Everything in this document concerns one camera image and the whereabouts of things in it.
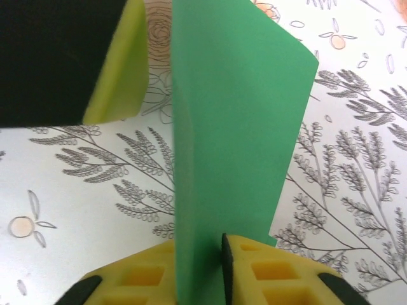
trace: fern drawing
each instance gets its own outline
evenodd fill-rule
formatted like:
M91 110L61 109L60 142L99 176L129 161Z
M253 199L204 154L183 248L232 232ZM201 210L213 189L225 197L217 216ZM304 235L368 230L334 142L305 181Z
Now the fern drawing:
M343 84L336 74L324 77L330 79L332 87ZM359 91L368 89L360 79L353 84ZM355 289L365 297L396 282L407 288L406 217L401 207L393 208L394 222L389 222L389 215L383 212L383 206L399 194L400 170L395 162L387 160L378 132L364 133L356 126L350 131L340 130L336 143L321 144L322 131L318 122L302 124L297 140L302 153L295 154L293 162L306 182L316 184L320 192L316 196L294 174L287 174L286 180L298 190L292 199L296 211L293 223L275 234L277 246L327 264L345 278L350 270L356 272L359 282ZM338 156L346 162L338 162ZM339 186L348 187L350 194L340 196ZM343 213L338 213L340 206ZM354 225L340 218L346 213ZM309 234L321 234L336 246L313 247Z
M117 133L126 143L123 155L115 154L98 145L101 135L98 126L63 126L31 128L40 138L30 141L41 145L63 146L55 157L69 168L62 172L95 184L113 182L113 188L122 197L115 206L121 213L146 222L160 222L163 215L174 216L174 153L163 137L154 129L148 134L139 130L134 136ZM143 173L161 185L165 192L141 189L127 180L130 170ZM163 238L174 237L174 223L159 224L153 234Z
M346 106L354 112L354 118L368 122L371 126L386 125L394 136L396 147L407 151L407 130L396 119L407 121L407 90L403 86L380 90L383 101L369 96L371 88L366 81L351 70L337 73L320 71L316 83L331 89L328 95L346 98Z

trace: orange fruit drawing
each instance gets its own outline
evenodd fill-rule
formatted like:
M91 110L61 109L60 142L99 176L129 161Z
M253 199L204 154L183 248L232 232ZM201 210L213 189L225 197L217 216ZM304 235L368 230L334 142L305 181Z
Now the orange fruit drawing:
M50 229L56 229L53 224L47 221L39 221L39 200L37 195L33 191L28 191L29 201L31 206L31 212L34 215L33 218L28 216L18 216L10 220L8 224L8 232L10 235L16 238L25 238L33 235L39 245L43 248L46 247L46 242L43 234L36 230L36 227L47 227Z

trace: floral wallpaper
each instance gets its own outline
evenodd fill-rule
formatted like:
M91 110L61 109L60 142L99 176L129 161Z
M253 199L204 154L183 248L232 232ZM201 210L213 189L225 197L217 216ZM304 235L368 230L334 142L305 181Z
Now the floral wallpaper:
M86 272L174 236L171 3L145 2L138 117L0 133L1 305L54 304ZM270 235L370 303L404 304L406 1L252 2L320 62Z

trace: yellow foam edge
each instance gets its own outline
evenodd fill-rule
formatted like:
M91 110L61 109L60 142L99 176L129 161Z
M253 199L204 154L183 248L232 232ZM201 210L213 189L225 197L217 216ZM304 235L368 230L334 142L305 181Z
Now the yellow foam edge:
M146 10L143 0L128 0L83 116L83 123L93 125L136 116L147 86Z

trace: green cardstock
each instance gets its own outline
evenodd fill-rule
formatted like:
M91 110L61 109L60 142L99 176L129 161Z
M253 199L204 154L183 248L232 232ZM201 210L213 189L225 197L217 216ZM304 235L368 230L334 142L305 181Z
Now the green cardstock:
M266 243L318 62L249 0L173 0L178 305L224 304L222 233Z

